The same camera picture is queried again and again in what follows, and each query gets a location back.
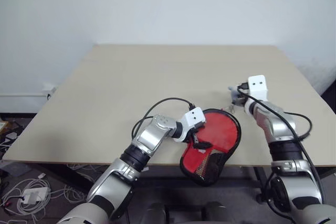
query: table leg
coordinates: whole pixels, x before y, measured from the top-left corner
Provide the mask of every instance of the table leg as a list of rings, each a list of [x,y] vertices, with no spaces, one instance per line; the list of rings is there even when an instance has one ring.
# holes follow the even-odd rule
[[[266,194],[264,192],[264,185],[267,181],[265,170],[263,167],[253,167],[256,177],[260,183],[261,194],[257,195],[256,200],[258,203],[266,202]]]
[[[323,166],[323,167],[316,167],[320,178],[328,177],[329,175],[336,173],[336,167],[334,166]]]
[[[30,166],[85,194],[87,194],[93,186],[93,182],[76,173],[74,170],[71,170],[66,165],[43,163],[30,164]]]

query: white wall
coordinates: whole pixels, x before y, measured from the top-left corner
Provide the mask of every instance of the white wall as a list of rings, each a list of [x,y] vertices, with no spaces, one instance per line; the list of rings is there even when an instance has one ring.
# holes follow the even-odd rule
[[[62,83],[97,43],[273,44],[319,93],[336,78],[335,0],[0,0],[0,7],[2,94]],[[0,112],[34,112],[44,102],[0,98]]]

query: red mesh bag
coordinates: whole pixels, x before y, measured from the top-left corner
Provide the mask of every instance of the red mesh bag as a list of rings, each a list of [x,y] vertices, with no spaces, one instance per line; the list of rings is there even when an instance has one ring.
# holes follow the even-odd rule
[[[197,184],[209,186],[218,181],[224,164],[239,145],[242,131],[237,119],[226,111],[203,112],[205,126],[188,137],[180,168]]]

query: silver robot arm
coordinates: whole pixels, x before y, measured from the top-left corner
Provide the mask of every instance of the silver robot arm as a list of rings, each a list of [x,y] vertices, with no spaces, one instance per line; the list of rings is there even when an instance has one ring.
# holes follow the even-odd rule
[[[108,224],[125,211],[133,195],[133,184],[159,148],[162,141],[172,137],[182,142],[190,129],[205,123],[201,108],[185,113],[180,120],[163,115],[153,117],[149,125],[132,140],[120,158],[95,182],[87,196],[87,202],[67,213],[59,224]]]
[[[248,78],[238,86],[248,94],[280,114],[295,130],[291,115],[267,101],[264,76]],[[293,133],[278,116],[256,101],[239,95],[232,89],[234,104],[243,105],[245,112],[253,116],[264,133],[272,155],[271,168],[276,177],[270,181],[270,197],[274,205],[289,215],[297,224],[336,223],[336,208],[322,204],[321,192],[300,147],[293,141]]]

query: table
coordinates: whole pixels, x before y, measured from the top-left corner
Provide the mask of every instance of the table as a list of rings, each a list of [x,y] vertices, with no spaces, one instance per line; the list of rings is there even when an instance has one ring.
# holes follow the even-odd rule
[[[181,97],[202,109],[226,108],[231,102],[228,86],[258,74],[266,77],[269,101],[312,119],[311,136],[303,144],[313,162],[335,166],[335,114],[274,46],[94,46],[4,159],[109,164],[130,144],[134,123],[158,100]],[[153,114],[179,119],[186,111],[183,102],[169,101]],[[263,131],[242,108],[235,108],[234,116],[242,140],[227,164],[269,166]],[[298,133],[305,132],[307,123],[296,121]],[[184,149],[184,143],[165,140],[150,164],[178,164]]]

